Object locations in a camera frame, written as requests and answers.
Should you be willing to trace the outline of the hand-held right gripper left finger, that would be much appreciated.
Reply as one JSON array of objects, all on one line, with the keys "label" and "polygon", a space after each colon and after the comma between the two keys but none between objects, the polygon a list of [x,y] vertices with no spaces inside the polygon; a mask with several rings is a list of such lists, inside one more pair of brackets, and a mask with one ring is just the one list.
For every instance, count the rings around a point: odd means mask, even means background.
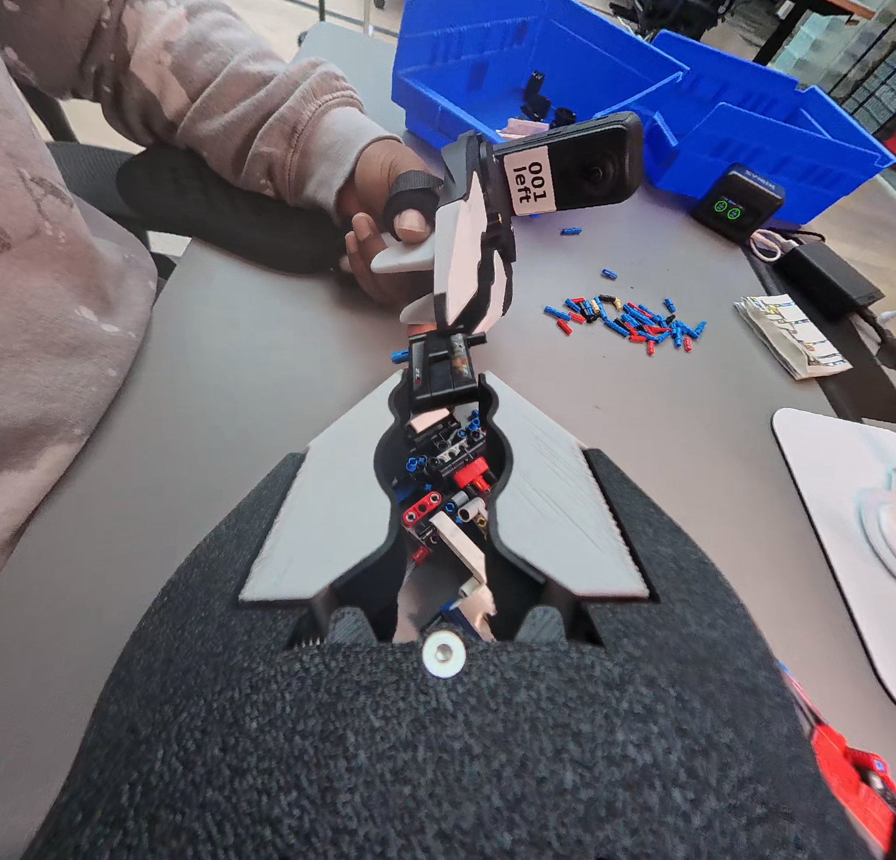
[{"label": "hand-held right gripper left finger", "polygon": [[396,371],[308,444],[239,594],[249,606],[307,608],[322,632],[357,608],[392,640],[408,563],[390,463],[401,448]]}]

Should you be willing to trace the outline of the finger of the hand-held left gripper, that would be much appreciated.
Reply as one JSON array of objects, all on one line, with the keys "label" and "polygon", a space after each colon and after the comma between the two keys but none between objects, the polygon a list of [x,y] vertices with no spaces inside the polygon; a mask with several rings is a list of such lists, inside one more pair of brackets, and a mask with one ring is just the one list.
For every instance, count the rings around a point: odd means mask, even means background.
[{"label": "finger of the hand-held left gripper", "polygon": [[440,206],[434,218],[433,302],[441,331],[474,331],[474,313],[468,308],[479,293],[486,229],[482,186],[478,173],[471,173],[467,195]]},{"label": "finger of the hand-held left gripper", "polygon": [[487,333],[511,300],[512,264],[479,227],[469,227],[455,242],[455,330]]}]

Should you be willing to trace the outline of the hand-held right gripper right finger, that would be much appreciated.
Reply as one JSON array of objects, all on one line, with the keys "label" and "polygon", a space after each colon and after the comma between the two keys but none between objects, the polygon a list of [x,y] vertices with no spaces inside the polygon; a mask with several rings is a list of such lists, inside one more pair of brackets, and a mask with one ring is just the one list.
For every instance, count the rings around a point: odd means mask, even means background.
[{"label": "hand-held right gripper right finger", "polygon": [[494,373],[480,388],[487,436],[505,453],[489,513],[495,548],[579,599],[648,599],[585,445]]}]

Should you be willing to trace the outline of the brick toy car chassis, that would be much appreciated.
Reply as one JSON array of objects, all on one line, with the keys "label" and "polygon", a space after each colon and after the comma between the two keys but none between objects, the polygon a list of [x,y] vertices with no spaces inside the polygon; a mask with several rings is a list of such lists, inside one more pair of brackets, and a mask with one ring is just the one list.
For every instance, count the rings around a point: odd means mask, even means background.
[{"label": "brick toy car chassis", "polygon": [[406,546],[399,609],[417,633],[434,623],[493,642],[497,615],[487,584],[489,504],[497,474],[487,461],[472,350],[482,332],[432,330],[391,354],[403,368],[402,419],[392,495]]}]

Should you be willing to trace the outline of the person's left forearm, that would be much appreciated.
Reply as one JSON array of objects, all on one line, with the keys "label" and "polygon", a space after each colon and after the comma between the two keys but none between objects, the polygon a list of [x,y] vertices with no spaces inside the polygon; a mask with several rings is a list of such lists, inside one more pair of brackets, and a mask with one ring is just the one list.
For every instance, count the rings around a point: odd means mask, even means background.
[{"label": "person's left forearm", "polygon": [[2,65],[98,104],[135,144],[188,149],[240,189],[335,219],[364,149],[402,143],[338,69],[286,63],[222,0],[2,0]]}]

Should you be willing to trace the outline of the grey desk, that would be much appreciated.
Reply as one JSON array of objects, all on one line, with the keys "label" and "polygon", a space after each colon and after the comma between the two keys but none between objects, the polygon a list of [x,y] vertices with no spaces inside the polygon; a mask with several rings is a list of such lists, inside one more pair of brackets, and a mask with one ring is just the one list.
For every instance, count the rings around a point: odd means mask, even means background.
[{"label": "grey desk", "polygon": [[[517,246],[512,306],[476,369],[606,452],[720,568],[824,717],[894,767],[894,702],[771,429],[782,407],[833,407],[734,308],[772,288],[738,247],[647,188],[524,220]],[[594,294],[650,307],[669,296],[708,328],[692,352],[666,343],[650,357],[600,326],[568,337],[542,315]],[[164,583],[286,454],[396,372],[403,335],[326,273],[187,246],[116,402],[2,571],[2,858],[18,858],[47,815]]]}]

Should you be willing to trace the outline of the person's left hand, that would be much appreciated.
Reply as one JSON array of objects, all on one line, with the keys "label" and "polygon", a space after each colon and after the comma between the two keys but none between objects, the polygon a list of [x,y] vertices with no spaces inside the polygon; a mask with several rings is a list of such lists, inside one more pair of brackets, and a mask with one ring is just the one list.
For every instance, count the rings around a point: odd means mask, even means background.
[{"label": "person's left hand", "polygon": [[337,216],[347,225],[344,237],[345,272],[379,306],[403,309],[427,294],[432,286],[428,272],[376,274],[371,265],[387,248],[384,235],[386,200],[395,180],[408,171],[429,171],[424,160],[397,140],[378,140],[360,154],[350,178],[337,196]]}]

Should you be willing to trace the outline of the pile of blue red pins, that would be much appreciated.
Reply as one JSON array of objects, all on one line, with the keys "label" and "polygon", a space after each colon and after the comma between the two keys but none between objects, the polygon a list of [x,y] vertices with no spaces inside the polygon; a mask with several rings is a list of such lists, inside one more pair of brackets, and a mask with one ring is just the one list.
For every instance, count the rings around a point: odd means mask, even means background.
[{"label": "pile of blue red pins", "polygon": [[600,326],[626,343],[642,347],[649,357],[666,343],[676,350],[692,352],[709,324],[704,319],[690,321],[684,317],[669,296],[652,307],[616,294],[569,296],[555,305],[543,306],[541,312],[568,337],[576,327]]}]

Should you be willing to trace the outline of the black charger with green lights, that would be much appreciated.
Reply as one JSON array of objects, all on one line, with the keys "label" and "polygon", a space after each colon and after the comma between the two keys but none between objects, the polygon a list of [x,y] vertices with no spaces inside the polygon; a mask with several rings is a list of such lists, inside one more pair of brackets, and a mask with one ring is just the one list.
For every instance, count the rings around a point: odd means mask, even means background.
[{"label": "black charger with green lights", "polygon": [[728,167],[690,211],[690,217],[734,245],[744,245],[784,206],[784,186],[744,164]]}]

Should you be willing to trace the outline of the blue plastic storage bin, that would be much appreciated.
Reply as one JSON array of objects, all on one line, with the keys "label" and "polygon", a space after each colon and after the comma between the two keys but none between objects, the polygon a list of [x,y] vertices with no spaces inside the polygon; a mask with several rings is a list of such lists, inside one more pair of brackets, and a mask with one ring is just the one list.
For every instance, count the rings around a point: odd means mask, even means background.
[{"label": "blue plastic storage bin", "polygon": [[686,67],[651,102],[644,173],[700,199],[740,164],[785,192],[778,216],[804,225],[894,165],[894,155],[818,87],[666,30],[653,45]]},{"label": "blue plastic storage bin", "polygon": [[542,94],[576,124],[632,112],[645,127],[651,102],[686,67],[574,0],[408,0],[400,26],[392,99],[406,128],[434,149],[473,130],[497,130],[521,113],[533,70]]}]

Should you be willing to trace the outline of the black power adapter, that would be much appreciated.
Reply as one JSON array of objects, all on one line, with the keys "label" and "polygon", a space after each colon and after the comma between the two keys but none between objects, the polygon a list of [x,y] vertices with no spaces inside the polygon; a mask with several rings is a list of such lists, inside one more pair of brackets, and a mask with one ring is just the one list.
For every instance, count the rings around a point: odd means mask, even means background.
[{"label": "black power adapter", "polygon": [[884,299],[877,285],[823,242],[796,245],[771,268],[831,322],[868,311]]}]

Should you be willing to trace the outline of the folded paper sheet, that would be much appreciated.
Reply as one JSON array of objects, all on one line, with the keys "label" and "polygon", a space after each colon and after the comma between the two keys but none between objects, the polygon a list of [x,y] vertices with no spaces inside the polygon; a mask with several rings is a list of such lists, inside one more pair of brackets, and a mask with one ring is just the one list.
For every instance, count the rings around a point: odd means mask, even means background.
[{"label": "folded paper sheet", "polygon": [[794,380],[817,380],[853,368],[789,294],[744,296],[734,308]]}]

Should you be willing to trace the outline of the person's bleached grey sweatshirt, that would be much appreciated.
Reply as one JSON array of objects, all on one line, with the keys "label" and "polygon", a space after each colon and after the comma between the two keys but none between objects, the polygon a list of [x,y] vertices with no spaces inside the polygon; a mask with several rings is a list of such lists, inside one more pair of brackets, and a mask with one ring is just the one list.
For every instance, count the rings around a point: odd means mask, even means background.
[{"label": "person's bleached grey sweatshirt", "polygon": [[156,299],[143,245],[70,194],[2,66],[1,565],[118,394]]}]

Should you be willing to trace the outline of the red brick assembly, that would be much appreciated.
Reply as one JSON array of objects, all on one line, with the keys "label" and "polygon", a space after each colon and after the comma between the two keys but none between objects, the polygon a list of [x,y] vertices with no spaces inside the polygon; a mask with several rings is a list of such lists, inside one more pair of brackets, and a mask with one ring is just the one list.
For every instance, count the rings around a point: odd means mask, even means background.
[{"label": "red brick assembly", "polygon": [[887,762],[861,751],[823,718],[801,684],[779,663],[824,781],[874,858],[894,858],[895,784]]}]

